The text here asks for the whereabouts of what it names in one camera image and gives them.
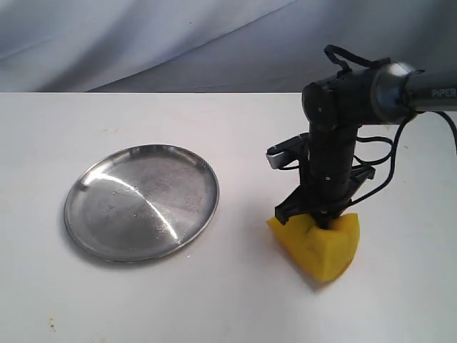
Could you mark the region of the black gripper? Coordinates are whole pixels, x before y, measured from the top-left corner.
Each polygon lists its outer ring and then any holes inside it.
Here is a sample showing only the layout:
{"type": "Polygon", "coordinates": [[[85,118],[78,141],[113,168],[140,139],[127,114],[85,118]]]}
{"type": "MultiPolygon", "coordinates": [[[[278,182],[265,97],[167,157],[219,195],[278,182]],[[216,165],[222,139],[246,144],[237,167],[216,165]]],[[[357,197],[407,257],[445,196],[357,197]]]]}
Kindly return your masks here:
{"type": "Polygon", "coordinates": [[[375,169],[359,164],[342,174],[311,173],[309,163],[299,168],[299,186],[275,207],[275,218],[286,224],[291,217],[308,214],[321,229],[328,229],[351,203],[361,185],[374,178],[375,169]]]}

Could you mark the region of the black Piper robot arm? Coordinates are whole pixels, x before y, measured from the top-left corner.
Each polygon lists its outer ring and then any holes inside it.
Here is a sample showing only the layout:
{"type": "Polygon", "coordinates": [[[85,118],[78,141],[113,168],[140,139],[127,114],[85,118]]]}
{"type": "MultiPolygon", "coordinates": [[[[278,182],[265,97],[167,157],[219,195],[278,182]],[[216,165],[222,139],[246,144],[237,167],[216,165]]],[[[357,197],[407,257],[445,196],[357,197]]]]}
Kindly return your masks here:
{"type": "Polygon", "coordinates": [[[276,219],[308,214],[320,228],[361,202],[357,191],[372,179],[379,160],[355,155],[365,125],[395,125],[399,130],[424,112],[456,125],[456,73],[427,72],[389,58],[368,60],[334,45],[324,50],[339,66],[336,75],[304,87],[301,104],[309,130],[266,151],[273,169],[297,170],[298,187],[275,208],[276,219]]]}

